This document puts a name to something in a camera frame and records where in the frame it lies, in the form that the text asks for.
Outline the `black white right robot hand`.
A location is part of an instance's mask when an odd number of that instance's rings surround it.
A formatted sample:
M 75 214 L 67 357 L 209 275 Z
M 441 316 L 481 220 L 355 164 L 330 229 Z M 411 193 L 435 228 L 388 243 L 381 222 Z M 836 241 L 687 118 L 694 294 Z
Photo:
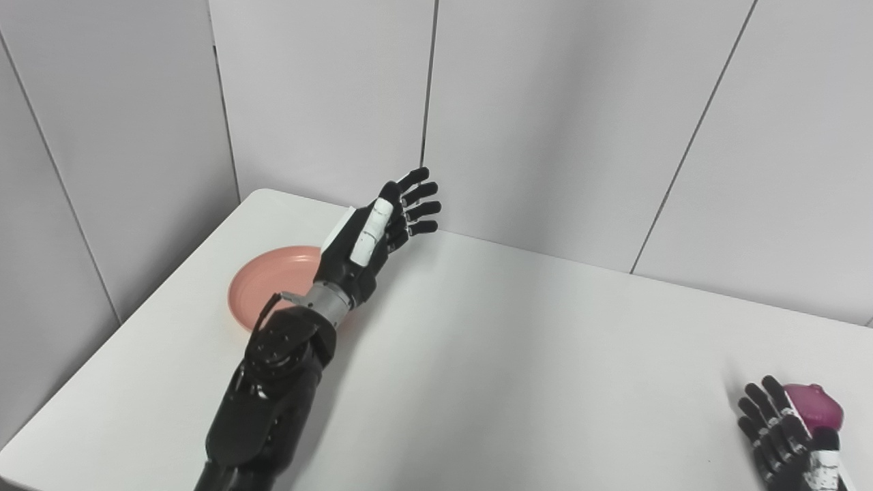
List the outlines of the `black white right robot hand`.
M 816 383 L 748 383 L 737 425 L 766 490 L 853 490 L 842 459 L 842 405 Z

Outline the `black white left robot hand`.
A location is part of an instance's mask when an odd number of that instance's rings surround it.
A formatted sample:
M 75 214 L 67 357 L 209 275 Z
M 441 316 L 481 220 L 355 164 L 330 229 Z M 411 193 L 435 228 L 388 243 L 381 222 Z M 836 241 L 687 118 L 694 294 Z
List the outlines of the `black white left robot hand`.
M 339 287 L 352 308 L 365 303 L 389 255 L 411 237 L 439 229 L 435 217 L 441 203 L 433 199 L 438 191 L 427 167 L 415 168 L 398 181 L 387 181 L 369 205 L 353 210 L 321 252 L 314 283 Z

